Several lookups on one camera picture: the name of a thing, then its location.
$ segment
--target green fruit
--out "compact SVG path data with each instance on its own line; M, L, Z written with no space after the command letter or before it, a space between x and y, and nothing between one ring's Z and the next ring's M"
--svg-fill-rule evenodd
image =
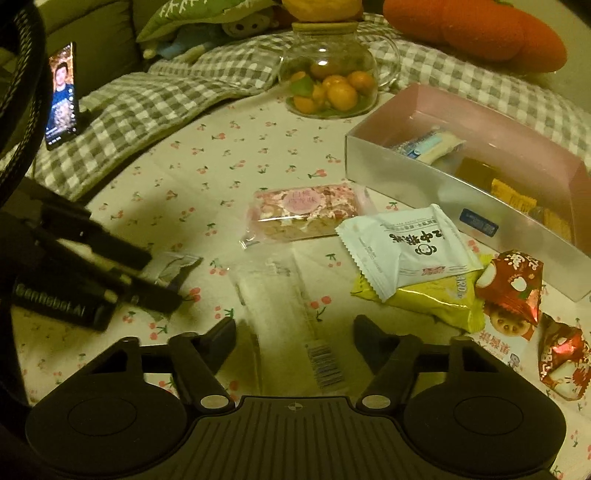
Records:
M311 97L314 92L314 80L309 75L292 82L290 85L291 93L302 97Z

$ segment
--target phone screen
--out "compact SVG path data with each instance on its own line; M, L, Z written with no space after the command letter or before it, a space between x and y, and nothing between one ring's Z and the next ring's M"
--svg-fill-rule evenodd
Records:
M74 69L74 44L70 43L49 58L53 75L53 100L45 128L48 148L57 146L77 131L77 100Z

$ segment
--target plastic packaged bread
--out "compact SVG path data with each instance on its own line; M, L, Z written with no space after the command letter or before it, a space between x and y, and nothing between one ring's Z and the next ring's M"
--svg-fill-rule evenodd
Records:
M300 240L335 235L344 220L373 213L363 187L342 183L257 192L249 210L256 239Z

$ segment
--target red candy wrapper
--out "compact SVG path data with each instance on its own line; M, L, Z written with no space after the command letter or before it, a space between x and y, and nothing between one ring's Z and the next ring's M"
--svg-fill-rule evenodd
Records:
M566 400L578 400L591 381L589 344L580 328L545 316L549 325L540 345L540 380Z
M476 295L538 325L543 268L540 260L517 250L501 253L476 282Z

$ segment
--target stuffed toy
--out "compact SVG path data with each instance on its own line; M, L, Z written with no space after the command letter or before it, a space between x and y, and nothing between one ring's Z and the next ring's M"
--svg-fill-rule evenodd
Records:
M501 0L385 0L384 17L410 38L521 72L554 72L567 60L554 30Z
M234 40L253 37L269 28L285 28L295 19L283 8L265 8L236 21L223 24L187 24L178 29L173 42L159 41L148 45L144 58L156 55L167 60L176 58L186 63L194 63L205 52L213 50Z
M362 0L282 0L300 22L342 22L360 18Z

